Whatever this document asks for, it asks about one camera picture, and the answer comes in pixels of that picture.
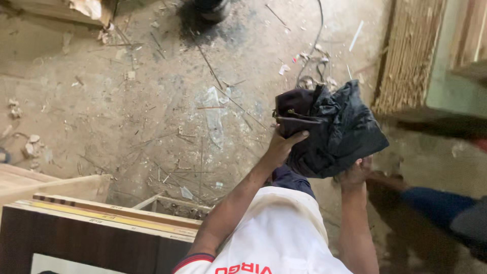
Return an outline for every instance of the thin wire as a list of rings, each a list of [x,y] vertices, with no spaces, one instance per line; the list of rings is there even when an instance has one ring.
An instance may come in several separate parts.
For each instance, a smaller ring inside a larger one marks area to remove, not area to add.
[[[315,43],[313,44],[313,47],[311,48],[311,51],[309,52],[309,56],[311,56],[313,54],[313,52],[315,51],[316,44],[318,44],[319,37],[321,36],[321,31],[323,29],[323,25],[325,24],[325,19],[323,16],[323,7],[321,6],[321,0],[318,0],[318,4],[319,4],[319,10],[321,12],[321,26],[319,27],[318,35],[316,35],[316,40],[315,40]],[[298,79],[296,80],[296,88],[298,88],[301,74],[303,73],[304,69],[308,65],[308,62],[310,59],[311,58],[306,60],[306,63],[304,64],[303,68],[301,69],[300,73],[298,74]]]

